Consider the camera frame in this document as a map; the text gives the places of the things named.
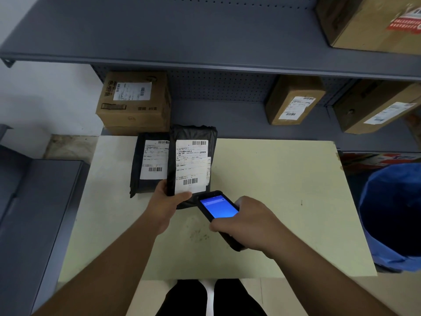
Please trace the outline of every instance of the black pants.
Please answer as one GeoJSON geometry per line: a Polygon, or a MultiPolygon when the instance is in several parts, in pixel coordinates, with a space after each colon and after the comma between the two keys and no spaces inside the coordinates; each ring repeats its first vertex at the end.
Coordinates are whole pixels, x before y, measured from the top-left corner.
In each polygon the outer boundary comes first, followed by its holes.
{"type": "MultiPolygon", "coordinates": [[[[178,281],[167,293],[156,316],[206,316],[208,295],[197,280],[178,281]]],[[[213,296],[215,316],[266,316],[258,302],[251,297],[239,279],[219,279],[213,296]]]]}

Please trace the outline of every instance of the light yellow tabletop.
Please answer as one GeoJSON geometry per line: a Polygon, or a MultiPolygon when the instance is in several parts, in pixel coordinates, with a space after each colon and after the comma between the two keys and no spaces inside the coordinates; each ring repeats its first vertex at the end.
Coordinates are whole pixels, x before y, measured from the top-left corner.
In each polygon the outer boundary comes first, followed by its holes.
{"type": "MultiPolygon", "coordinates": [[[[59,282],[73,278],[147,206],[150,193],[129,198],[136,139],[99,138],[59,282]]],[[[377,275],[333,142],[219,138],[211,190],[232,201],[257,198],[347,275],[377,275]]],[[[156,239],[142,279],[283,277],[274,261],[235,252],[208,225],[198,208],[178,210],[156,239]]]]}

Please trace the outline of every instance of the blue bag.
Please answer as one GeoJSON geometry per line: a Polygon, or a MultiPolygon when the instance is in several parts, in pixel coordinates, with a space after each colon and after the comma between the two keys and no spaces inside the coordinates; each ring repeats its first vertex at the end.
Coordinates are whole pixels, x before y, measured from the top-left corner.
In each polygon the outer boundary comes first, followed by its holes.
{"type": "Polygon", "coordinates": [[[421,269],[421,164],[390,165],[371,174],[358,214],[375,263],[421,269]]]}

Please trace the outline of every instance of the person's right hand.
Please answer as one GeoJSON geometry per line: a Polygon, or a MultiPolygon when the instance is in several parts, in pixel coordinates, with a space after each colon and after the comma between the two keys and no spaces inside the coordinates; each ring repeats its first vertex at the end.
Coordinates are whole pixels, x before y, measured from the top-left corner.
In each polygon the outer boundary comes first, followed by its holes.
{"type": "Polygon", "coordinates": [[[285,225],[262,202],[248,196],[235,204],[239,212],[233,217],[215,218],[209,225],[213,232],[224,232],[245,247],[270,255],[271,244],[279,239],[285,225]]]}

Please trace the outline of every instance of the metal shelf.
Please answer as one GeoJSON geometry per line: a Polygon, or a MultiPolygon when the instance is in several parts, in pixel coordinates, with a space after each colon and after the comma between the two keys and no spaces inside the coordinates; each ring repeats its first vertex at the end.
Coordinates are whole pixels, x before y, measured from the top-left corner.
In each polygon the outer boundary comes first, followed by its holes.
{"type": "Polygon", "coordinates": [[[315,1],[38,0],[0,57],[421,80],[419,56],[331,48],[315,1]]]}
{"type": "Polygon", "coordinates": [[[324,106],[314,107],[300,125],[272,126],[267,122],[263,104],[175,100],[171,122],[215,126],[221,138],[334,141],[344,152],[420,152],[408,127],[400,119],[374,133],[347,134],[341,131],[333,108],[324,106]]]}

